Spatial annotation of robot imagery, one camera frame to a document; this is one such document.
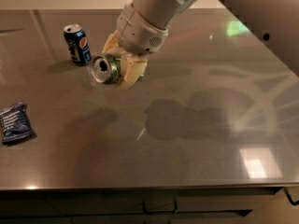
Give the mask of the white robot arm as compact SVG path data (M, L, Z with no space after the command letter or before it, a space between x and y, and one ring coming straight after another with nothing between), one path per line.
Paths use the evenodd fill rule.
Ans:
M299 0L214 0L249 29L294 74L299 74ZM121 89L132 87L158 52L178 16L199 0L130 0L103 52L121 62Z

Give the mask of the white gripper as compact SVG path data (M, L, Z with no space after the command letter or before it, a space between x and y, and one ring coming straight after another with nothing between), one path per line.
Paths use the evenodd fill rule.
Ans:
M148 56L142 54L157 52L167 36L167 29L150 24L132 3L125 5L118 17L116 31L108 36L102 50L104 54L121 57L120 90L132 87L144 74Z

